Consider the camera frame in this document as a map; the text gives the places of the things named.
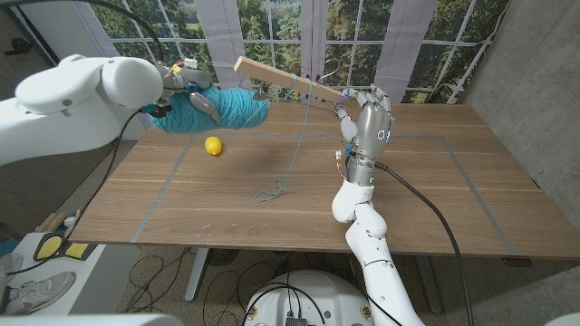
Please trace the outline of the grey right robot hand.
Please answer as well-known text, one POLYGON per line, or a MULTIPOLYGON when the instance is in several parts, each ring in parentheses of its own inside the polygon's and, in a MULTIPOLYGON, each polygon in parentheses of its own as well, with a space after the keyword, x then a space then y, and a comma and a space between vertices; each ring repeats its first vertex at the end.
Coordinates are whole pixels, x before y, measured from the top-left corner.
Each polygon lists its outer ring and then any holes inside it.
POLYGON ((345 89, 342 95, 356 101, 362 109, 354 122, 342 104, 335 105, 343 139, 352 145, 346 163, 346 179, 358 186, 372 186, 374 162, 381 157, 392 134, 394 117, 390 98, 374 84, 369 91, 345 89))

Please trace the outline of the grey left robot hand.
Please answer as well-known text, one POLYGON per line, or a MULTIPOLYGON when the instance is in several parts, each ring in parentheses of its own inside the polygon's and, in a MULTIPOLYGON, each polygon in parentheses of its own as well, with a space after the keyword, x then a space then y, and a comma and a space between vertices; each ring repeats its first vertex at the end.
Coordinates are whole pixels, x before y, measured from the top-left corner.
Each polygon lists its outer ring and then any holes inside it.
POLYGON ((200 93, 212 86, 211 75, 198 69, 196 60, 186 58, 172 66, 156 61, 154 66, 163 79, 163 93, 154 103, 153 112, 150 114, 152 117, 164 118, 173 110, 171 97, 181 94, 185 96, 190 107, 204 112, 218 126, 221 125, 221 116, 216 106, 200 93))

